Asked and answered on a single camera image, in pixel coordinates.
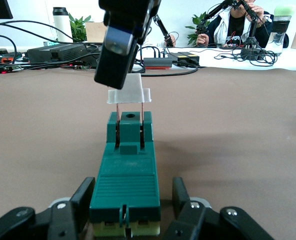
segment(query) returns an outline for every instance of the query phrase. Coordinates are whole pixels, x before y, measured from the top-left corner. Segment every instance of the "green plastic block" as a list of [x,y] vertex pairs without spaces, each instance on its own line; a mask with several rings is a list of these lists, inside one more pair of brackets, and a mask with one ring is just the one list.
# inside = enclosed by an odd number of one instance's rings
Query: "green plastic block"
[[151,112],[144,113],[143,124],[140,112],[123,112],[120,142],[116,122],[113,112],[90,203],[94,235],[123,236],[125,228],[133,235],[157,235],[161,206]]

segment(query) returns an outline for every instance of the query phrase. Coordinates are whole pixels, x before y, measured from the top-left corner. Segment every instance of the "ridged surface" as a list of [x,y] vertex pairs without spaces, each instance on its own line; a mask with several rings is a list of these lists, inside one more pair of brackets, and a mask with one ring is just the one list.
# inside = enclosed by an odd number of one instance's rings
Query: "ridged surface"
[[96,184],[96,198],[156,196],[154,175],[101,175]]

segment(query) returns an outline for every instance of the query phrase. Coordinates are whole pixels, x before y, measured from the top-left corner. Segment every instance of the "thermos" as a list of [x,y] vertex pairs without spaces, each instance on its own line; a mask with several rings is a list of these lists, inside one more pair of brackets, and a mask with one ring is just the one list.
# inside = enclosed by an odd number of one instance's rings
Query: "thermos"
[[[55,6],[52,11],[54,26],[72,37],[72,29],[70,27],[69,15],[65,7]],[[73,40],[62,32],[56,30],[58,41],[72,43]]]
[[295,9],[294,5],[280,5],[275,8],[272,30],[265,47],[266,51],[272,51],[277,56],[282,53],[286,31]]

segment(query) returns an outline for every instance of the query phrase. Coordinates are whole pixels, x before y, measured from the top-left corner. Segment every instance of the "black cable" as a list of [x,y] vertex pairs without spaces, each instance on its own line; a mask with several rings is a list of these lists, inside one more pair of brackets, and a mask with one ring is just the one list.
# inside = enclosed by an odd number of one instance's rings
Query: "black cable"
[[252,64],[253,66],[256,66],[256,67],[271,67],[278,60],[278,56],[274,52],[266,51],[263,48],[261,48],[260,46],[259,46],[259,53],[247,56],[248,59],[247,59],[247,57],[242,58],[241,52],[234,53],[235,50],[237,50],[237,48],[232,49],[231,53],[222,52],[222,53],[218,54],[217,56],[215,56],[214,59],[221,60],[221,59],[228,58],[228,59],[236,60],[239,62],[249,60],[250,64]]
[[0,38],[5,38],[5,39],[9,40],[12,43],[13,49],[14,49],[14,56],[13,56],[12,64],[15,64],[15,60],[16,60],[16,56],[17,56],[17,47],[16,47],[14,41],[11,40],[9,37],[3,36],[3,35],[0,35]]
[[171,31],[169,34],[177,34],[177,37],[175,38],[175,40],[173,42],[173,44],[175,44],[180,36],[179,33],[177,31]]
[[215,51],[215,52],[224,52],[224,51],[222,51],[221,49],[219,49],[219,48],[207,48],[207,47],[176,47],[176,49],[191,49],[191,48],[193,48],[193,49],[202,49],[202,50],[200,50],[200,51],[197,51],[197,50],[190,50],[189,52],[193,52],[193,53],[202,53],[202,52],[204,52],[204,51]]
[[79,56],[79,57],[76,57],[74,59],[66,60],[66,61],[34,63],[34,66],[27,66],[27,67],[25,67],[25,69],[27,69],[27,70],[35,70],[35,69],[42,69],[42,68],[53,67],[53,66],[58,66],[58,65],[63,65],[63,64],[70,64],[70,63],[74,63],[74,61],[78,61],[80,59],[83,59],[84,57],[88,57],[88,56],[91,56],[91,55],[99,55],[99,53],[89,53],[89,54],[85,54],[83,56]]
[[[49,39],[49,38],[46,38],[46,37],[43,37],[43,36],[40,36],[34,32],[31,32],[31,31],[28,31],[28,30],[25,30],[21,27],[17,27],[17,26],[12,26],[12,25],[8,25],[8,24],[12,24],[12,23],[34,23],[34,24],[40,24],[40,25],[44,25],[44,26],[47,26],[47,27],[50,27],[50,28],[53,28],[61,33],[63,33],[64,35],[66,35],[67,37],[69,37],[70,39],[74,40],[74,41],[77,41],[77,42],[65,42],[65,41],[57,41],[57,40],[52,40],[52,39]],[[31,21],[31,20],[13,20],[13,21],[5,21],[5,22],[0,22],[0,26],[5,26],[5,27],[10,27],[10,28],[14,28],[14,29],[17,29],[17,30],[20,30],[20,31],[23,31],[23,32],[26,32],[26,33],[29,33],[29,34],[32,34],[34,36],[37,36],[39,38],[42,38],[42,39],[45,39],[45,40],[48,40],[50,42],[55,42],[55,43],[59,43],[59,44],[84,44],[84,42],[82,41],[79,41],[79,40],[76,40],[74,38],[72,38],[71,36],[67,35],[65,32],[63,32],[62,30],[58,29],[57,27],[54,27],[52,25],[49,25],[49,24],[46,24],[46,23],[43,23],[43,22],[39,22],[39,21]]]
[[152,30],[153,30],[153,28],[151,26],[149,26],[148,32],[147,32],[147,35],[146,36],[148,36],[152,32]]
[[213,5],[213,6],[211,6],[211,7],[208,9],[208,11],[207,11],[206,14],[209,14],[209,11],[210,11],[211,9],[213,9],[214,7],[219,6],[220,4],[221,4],[221,3],[217,3],[217,4]]
[[152,48],[153,49],[153,57],[154,58],[156,58],[157,57],[157,55],[156,55],[156,50],[157,50],[157,52],[158,52],[158,58],[160,58],[161,57],[161,52],[160,52],[160,50],[159,50],[159,48],[158,47],[156,47],[156,46],[143,46],[142,48],[141,48],[141,50],[142,49],[147,49],[147,48]]

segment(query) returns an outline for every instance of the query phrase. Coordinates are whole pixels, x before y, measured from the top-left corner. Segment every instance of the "hand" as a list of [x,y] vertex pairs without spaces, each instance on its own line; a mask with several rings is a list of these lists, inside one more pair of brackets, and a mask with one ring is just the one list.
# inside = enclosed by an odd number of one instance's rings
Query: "hand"
[[171,41],[172,41],[173,46],[176,46],[176,38],[175,38],[175,36],[172,35],[172,34],[169,34],[169,36],[170,36],[170,38],[171,38]]
[[198,45],[204,45],[205,47],[208,47],[209,43],[209,36],[205,33],[199,34],[196,40],[196,44]]
[[[253,10],[257,14],[258,23],[260,23],[264,18],[264,11],[265,10],[261,6],[254,5],[253,2],[249,2],[248,6],[251,10]],[[253,21],[252,18],[249,16],[249,14],[246,14],[246,18],[248,19],[249,22]]]

